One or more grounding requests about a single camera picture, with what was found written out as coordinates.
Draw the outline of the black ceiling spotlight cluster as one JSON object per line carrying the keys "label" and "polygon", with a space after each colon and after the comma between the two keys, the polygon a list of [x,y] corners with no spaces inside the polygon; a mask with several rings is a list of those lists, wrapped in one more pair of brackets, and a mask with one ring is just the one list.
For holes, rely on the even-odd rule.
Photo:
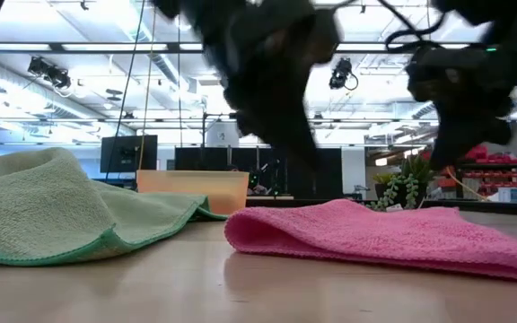
{"label": "black ceiling spotlight cluster", "polygon": [[71,86],[68,71],[47,62],[42,57],[32,57],[27,71],[51,83],[58,90],[65,90]]}

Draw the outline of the small potted succulent plant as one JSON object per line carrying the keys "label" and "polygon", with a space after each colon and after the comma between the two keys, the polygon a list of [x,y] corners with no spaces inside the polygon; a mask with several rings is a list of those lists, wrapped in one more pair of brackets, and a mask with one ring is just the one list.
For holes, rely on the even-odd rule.
{"label": "small potted succulent plant", "polygon": [[402,162],[400,171],[373,176],[377,199],[366,206],[382,212],[394,205],[416,209],[423,202],[433,176],[434,172],[424,156],[411,155]]}

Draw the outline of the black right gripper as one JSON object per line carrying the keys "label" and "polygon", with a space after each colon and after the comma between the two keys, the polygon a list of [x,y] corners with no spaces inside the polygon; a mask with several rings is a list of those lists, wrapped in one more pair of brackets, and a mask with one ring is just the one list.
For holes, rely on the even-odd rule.
{"label": "black right gripper", "polygon": [[431,101],[439,118],[431,170],[442,170],[482,142],[511,141],[504,118],[513,109],[517,87],[516,49],[421,48],[406,72],[413,98]]}

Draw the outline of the white box machine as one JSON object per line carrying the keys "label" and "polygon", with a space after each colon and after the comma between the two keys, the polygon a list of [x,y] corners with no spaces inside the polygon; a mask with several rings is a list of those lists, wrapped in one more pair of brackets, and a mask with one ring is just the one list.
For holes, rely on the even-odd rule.
{"label": "white box machine", "polygon": [[206,146],[238,147],[239,128],[234,122],[216,121],[206,128]]}

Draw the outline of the orange plastic bin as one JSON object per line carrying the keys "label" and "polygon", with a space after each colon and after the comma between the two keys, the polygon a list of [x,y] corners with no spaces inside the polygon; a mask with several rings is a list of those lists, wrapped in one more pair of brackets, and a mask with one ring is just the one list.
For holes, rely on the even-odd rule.
{"label": "orange plastic bin", "polygon": [[210,211],[214,214],[230,215],[246,205],[248,172],[139,170],[136,175],[139,192],[206,195]]}

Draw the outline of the black computer monitor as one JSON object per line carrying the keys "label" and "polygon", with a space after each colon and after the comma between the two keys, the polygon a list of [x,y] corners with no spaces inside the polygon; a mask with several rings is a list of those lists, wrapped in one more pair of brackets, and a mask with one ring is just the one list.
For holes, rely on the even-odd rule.
{"label": "black computer monitor", "polygon": [[102,173],[157,169],[156,135],[113,136],[101,139]]}

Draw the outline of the pink microfiber towel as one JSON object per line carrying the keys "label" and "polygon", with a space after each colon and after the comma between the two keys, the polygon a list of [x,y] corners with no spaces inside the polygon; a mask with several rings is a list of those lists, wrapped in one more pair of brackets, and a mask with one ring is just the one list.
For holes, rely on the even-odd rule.
{"label": "pink microfiber towel", "polygon": [[239,252],[407,266],[517,280],[517,239],[466,221],[456,208],[376,212],[346,199],[248,207],[224,237]]}

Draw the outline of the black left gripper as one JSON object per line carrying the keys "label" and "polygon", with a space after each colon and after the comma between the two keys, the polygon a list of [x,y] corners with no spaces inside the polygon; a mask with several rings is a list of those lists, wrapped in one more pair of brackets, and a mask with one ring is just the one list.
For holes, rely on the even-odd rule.
{"label": "black left gripper", "polygon": [[327,63],[341,40],[335,12],[311,0],[186,0],[188,22],[221,76],[241,135],[312,171],[320,157],[302,100],[311,68]]}

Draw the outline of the green microfiber towel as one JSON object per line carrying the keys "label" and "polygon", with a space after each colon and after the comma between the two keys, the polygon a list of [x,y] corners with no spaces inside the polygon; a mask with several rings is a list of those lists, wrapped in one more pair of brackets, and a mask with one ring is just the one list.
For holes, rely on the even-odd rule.
{"label": "green microfiber towel", "polygon": [[63,148],[0,156],[0,264],[53,266],[112,258],[167,239],[205,195],[137,193],[89,179]]}

